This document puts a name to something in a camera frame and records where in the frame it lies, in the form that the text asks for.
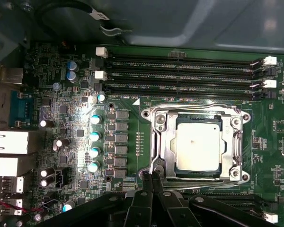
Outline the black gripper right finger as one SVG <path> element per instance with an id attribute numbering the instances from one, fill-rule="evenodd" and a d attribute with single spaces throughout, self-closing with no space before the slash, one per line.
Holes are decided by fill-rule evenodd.
<path id="1" fill-rule="evenodd" d="M 205 195 L 195 195 L 184 205 L 174 192 L 163 190 L 160 175 L 153 172 L 153 192 L 173 227 L 275 227 L 263 218 Z"/>

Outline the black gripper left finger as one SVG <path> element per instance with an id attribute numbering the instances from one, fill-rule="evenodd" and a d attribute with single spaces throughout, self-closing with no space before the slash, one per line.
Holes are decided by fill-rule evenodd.
<path id="1" fill-rule="evenodd" d="M 127 193 L 105 193 L 38 227 L 150 227 L 153 202 L 152 175 L 143 173 L 143 187 Z"/>

